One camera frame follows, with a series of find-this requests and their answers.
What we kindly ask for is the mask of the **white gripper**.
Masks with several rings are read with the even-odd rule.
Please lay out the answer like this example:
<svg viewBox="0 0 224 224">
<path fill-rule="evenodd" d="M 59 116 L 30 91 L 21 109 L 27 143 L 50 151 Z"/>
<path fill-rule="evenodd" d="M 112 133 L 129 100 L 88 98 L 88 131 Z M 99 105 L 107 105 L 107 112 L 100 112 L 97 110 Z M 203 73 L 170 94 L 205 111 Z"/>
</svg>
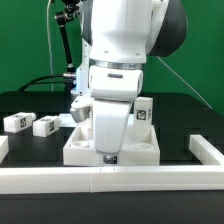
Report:
<svg viewBox="0 0 224 224">
<path fill-rule="evenodd" d="M 122 148 L 131 106 L 142 89 L 141 70 L 109 69 L 91 66 L 90 94 L 78 96 L 70 112 L 76 123 L 92 111 L 94 149 L 105 164 L 116 164 Z"/>
</svg>

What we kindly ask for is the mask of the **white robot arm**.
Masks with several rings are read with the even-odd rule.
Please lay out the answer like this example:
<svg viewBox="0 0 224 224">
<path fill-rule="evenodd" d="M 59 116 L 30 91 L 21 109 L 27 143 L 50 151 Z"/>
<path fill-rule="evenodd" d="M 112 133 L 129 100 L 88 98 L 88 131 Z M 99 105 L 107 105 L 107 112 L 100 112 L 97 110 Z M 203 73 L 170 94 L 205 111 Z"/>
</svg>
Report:
<svg viewBox="0 0 224 224">
<path fill-rule="evenodd" d="M 142 97 L 146 56 L 166 57 L 185 40 L 180 0 L 87 0 L 80 5 L 89 61 L 70 113 L 77 123 L 66 165 L 157 165 L 151 98 Z"/>
</svg>

